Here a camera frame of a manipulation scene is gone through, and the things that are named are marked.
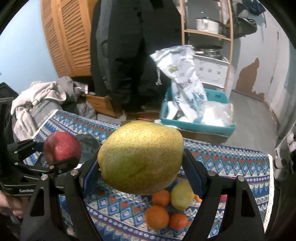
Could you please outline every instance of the blue wall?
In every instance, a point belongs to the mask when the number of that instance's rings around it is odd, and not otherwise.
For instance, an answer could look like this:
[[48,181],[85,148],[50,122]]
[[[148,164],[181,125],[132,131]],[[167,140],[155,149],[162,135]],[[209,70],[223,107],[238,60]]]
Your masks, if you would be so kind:
[[0,35],[0,83],[16,92],[33,81],[55,81],[41,21],[40,0],[29,0]]

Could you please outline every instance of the white box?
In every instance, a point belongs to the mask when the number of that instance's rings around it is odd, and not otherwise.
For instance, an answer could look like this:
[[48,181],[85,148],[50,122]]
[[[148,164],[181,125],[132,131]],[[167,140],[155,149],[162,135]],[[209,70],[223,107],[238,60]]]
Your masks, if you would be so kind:
[[227,70],[229,68],[229,62],[225,57],[223,57],[223,60],[218,60],[194,55],[193,61],[196,75],[202,83],[224,88]]

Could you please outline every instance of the gray floor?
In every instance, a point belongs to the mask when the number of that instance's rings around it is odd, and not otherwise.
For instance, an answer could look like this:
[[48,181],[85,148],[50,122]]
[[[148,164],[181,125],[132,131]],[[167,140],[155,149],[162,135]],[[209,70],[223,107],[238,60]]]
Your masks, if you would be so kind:
[[[235,92],[229,100],[234,105],[237,127],[226,145],[258,150],[275,157],[276,122],[264,103]],[[97,119],[120,124],[125,117],[115,119],[98,114]]]

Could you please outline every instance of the human hand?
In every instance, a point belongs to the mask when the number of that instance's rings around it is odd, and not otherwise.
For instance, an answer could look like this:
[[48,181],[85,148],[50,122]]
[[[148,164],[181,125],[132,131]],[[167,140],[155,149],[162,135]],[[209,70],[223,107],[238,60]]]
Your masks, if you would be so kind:
[[3,215],[15,215],[22,219],[29,204],[29,198],[21,197],[17,199],[15,197],[0,193],[0,213]]

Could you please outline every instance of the orange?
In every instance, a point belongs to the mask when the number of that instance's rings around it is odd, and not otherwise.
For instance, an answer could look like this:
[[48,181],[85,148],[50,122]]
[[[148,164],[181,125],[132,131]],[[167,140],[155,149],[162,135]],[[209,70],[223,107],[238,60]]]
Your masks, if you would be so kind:
[[164,229],[170,222],[170,216],[167,210],[158,205],[146,209],[144,218],[147,227],[154,230]]
[[199,198],[198,195],[195,195],[195,200],[198,201],[198,202],[202,202],[202,200]]
[[167,190],[156,192],[152,195],[152,202],[165,207],[170,204],[170,193]]
[[174,213],[170,217],[170,227],[175,230],[181,230],[185,228],[188,224],[188,220],[183,213]]

